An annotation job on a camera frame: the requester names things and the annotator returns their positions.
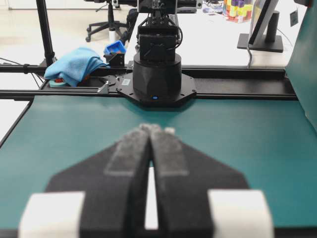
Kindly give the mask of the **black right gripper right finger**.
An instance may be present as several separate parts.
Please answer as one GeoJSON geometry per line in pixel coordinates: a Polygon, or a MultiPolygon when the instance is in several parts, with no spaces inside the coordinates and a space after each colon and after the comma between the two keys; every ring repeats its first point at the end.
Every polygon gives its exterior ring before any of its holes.
{"type": "Polygon", "coordinates": [[[182,142],[171,130],[147,127],[153,148],[158,217],[169,238],[271,238],[261,190],[239,170],[182,142]]]}

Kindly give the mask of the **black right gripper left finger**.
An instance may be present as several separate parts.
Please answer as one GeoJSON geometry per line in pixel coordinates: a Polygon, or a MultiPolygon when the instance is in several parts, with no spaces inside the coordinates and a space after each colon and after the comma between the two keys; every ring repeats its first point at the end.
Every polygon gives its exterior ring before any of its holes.
{"type": "Polygon", "coordinates": [[[30,196],[21,238],[123,238],[146,199],[149,133],[137,127],[103,151],[54,174],[30,196]]]}

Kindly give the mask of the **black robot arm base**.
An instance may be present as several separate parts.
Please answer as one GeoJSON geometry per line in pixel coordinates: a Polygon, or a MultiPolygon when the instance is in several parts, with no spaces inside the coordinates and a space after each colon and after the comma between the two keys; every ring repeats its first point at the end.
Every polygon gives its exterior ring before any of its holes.
{"type": "Polygon", "coordinates": [[[137,29],[138,52],[133,70],[123,76],[117,92],[145,106],[176,106],[197,93],[194,79],[182,73],[175,51],[183,41],[177,21],[177,1],[139,0],[148,17],[137,29]]]}

